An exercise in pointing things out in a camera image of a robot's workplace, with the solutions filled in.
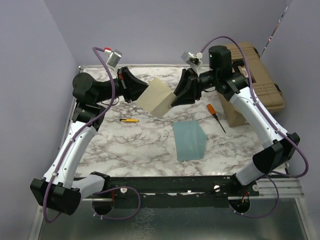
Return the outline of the cream letter paper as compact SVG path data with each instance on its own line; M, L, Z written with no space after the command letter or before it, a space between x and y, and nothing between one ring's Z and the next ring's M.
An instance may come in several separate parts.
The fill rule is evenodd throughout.
M159 78L154 78L135 101L135 104L154 117L162 118L172 108L177 98L174 92Z

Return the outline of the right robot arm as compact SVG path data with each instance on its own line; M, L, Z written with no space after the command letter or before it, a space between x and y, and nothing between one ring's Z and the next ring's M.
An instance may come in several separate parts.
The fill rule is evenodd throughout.
M232 53L226 46L212 46L208 53L210 70L203 73L200 73L201 52L185 51L182 54L181 58L190 67L182 71L171 106L194 104L203 91L214 87L253 127L263 150L253 155L252 163L239 170L230 182L230 191L240 196L247 191L248 184L290 160L300 137L296 133L288 133L273 118L250 87L249 78L234 69Z

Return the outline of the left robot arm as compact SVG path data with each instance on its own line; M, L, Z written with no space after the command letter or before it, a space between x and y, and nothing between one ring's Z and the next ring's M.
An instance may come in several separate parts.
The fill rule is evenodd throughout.
M88 177L75 180L77 167L88 144L98 132L107 110L100 103L123 97L127 103L136 101L148 84L135 77L127 67L117 70L116 77L97 81L89 73L80 72L72 81L72 95L76 106L67 137L48 171L41 179L33 179L30 190L44 210L72 215L81 200L97 194L103 198L111 190L110 176L92 172Z

